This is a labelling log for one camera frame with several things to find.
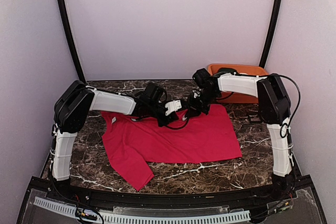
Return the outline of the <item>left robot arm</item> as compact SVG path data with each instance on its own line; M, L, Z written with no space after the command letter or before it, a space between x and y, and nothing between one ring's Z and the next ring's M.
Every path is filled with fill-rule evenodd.
M54 106L49 169L51 177L57 181L54 193L63 201L74 197L74 189L63 180L70 178L74 141L90 112L113 112L140 120L155 118L160 127L170 127L178 119L178 111L189 109L187 101L168 100L166 90L152 82L135 95L98 89L81 81L73 82Z

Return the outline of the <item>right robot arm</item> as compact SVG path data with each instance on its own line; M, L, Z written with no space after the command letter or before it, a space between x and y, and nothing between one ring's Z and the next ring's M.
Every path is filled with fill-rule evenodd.
M208 114L211 102L220 98L223 92L240 93L258 99L258 115L266 123L274 157L272 180L268 195L273 200L280 199L288 191L287 180L292 177L295 166L292 154L290 125L296 111L291 110L291 101L282 82L283 75L272 73L251 75L239 73L233 68L220 68L211 75L206 69L193 74L198 86L188 96L190 116Z

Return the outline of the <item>red t-shirt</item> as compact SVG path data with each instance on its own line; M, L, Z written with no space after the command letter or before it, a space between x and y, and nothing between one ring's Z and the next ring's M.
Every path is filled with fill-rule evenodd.
M102 136L111 167L135 190L154 174L148 163L206 163L242 156L233 125L224 106L211 105L208 115L191 118L182 129L185 111L178 112L173 128L159 127L156 119L132 121L131 116L102 112Z

